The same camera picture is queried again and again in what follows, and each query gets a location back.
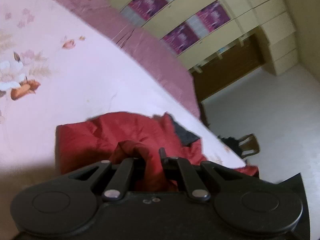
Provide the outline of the purple poster upper right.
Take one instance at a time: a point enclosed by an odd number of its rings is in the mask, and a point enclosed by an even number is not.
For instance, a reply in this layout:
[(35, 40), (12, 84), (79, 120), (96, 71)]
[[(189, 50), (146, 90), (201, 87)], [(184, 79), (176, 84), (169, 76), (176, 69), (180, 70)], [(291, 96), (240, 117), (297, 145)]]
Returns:
[(231, 19), (220, 1), (215, 1), (186, 20), (198, 38), (204, 38)]

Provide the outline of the wooden chair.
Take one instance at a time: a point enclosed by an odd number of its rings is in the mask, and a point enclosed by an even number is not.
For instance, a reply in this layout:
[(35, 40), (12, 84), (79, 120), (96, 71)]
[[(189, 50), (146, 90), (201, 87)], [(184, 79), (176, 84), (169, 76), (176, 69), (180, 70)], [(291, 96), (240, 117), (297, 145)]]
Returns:
[(238, 141), (239, 147), (242, 150), (242, 159), (260, 153), (260, 146), (254, 134), (245, 135), (239, 138)]

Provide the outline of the red puffer jacket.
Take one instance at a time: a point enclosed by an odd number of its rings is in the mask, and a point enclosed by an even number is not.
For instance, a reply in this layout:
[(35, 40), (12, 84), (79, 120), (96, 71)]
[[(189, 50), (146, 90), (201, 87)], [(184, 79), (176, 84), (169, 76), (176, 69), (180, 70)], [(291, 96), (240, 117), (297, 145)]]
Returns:
[(165, 178), (159, 149), (165, 149), (168, 157), (180, 157), (193, 165), (207, 161), (199, 137), (186, 142), (177, 133), (174, 121), (168, 113), (148, 116), (116, 112), (95, 119), (65, 124), (57, 127), (57, 146), (62, 174), (102, 160), (113, 165), (126, 158), (142, 158), (145, 161), (144, 179), (138, 189), (147, 192), (176, 191), (175, 183)]

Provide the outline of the purple poster lower left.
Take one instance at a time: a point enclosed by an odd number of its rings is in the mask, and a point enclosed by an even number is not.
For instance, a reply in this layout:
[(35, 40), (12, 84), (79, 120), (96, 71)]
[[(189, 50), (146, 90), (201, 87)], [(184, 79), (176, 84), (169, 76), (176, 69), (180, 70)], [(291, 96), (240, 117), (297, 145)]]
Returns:
[(167, 3), (166, 0), (132, 0), (120, 14), (133, 25), (142, 27)]

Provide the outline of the purple poster lower right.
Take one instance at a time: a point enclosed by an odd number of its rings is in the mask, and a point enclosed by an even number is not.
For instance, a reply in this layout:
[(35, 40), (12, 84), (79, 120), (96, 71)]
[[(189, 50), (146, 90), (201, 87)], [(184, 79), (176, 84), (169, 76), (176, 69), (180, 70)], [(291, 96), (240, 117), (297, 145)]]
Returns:
[(182, 23), (161, 39), (170, 50), (179, 55), (199, 40), (193, 29)]

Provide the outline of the black flat panel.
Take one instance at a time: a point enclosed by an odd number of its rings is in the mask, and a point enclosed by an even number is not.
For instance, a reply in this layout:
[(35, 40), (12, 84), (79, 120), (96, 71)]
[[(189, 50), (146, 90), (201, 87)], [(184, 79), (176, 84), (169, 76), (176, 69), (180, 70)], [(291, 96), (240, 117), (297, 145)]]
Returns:
[(281, 186), (287, 187), (288, 189), (291, 189), (300, 197), (303, 204), (303, 212), (293, 232), (302, 239), (310, 240), (310, 215), (302, 175), (298, 173), (279, 184)]

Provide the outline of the cream wardrobe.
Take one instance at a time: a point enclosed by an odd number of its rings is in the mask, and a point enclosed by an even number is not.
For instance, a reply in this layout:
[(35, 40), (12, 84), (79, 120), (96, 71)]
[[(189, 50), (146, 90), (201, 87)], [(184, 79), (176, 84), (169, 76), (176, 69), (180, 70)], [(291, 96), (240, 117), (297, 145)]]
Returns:
[[(121, 12), (132, 0), (108, 1)], [(284, 0), (166, 1), (167, 5), (141, 27), (161, 42), (165, 35), (215, 1), (222, 3), (231, 19), (179, 55), (171, 51), (187, 69), (197, 68), (212, 55), (221, 54), (232, 42), (242, 42), (250, 34), (257, 36), (268, 72), (280, 75), (298, 63), (296, 30)]]

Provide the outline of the brown wooden door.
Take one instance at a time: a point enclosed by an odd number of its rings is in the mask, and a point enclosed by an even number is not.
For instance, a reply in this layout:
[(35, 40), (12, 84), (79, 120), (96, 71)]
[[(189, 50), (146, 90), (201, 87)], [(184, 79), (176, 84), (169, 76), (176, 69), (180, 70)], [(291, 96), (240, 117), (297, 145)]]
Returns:
[(265, 63), (256, 35), (236, 44), (200, 67), (202, 72), (193, 71), (194, 88), (199, 102), (226, 88)]

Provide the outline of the pink floral bed sheet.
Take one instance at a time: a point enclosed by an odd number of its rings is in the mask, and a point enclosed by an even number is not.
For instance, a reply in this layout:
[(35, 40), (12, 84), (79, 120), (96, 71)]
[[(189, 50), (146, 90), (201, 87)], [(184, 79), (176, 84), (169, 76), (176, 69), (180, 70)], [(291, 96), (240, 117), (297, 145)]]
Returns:
[(54, 0), (1, 0), (1, 239), (17, 233), (10, 202), (56, 174), (56, 127), (107, 112), (170, 113), (204, 155), (244, 162), (134, 59)]

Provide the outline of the mauve quilted blanket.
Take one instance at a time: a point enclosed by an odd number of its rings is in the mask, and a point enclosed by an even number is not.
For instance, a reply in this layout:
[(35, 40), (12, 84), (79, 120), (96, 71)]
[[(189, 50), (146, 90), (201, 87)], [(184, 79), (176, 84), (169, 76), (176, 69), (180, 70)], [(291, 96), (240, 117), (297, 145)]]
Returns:
[(180, 104), (200, 118), (191, 74), (146, 30), (135, 27), (107, 0), (55, 0), (136, 60)]

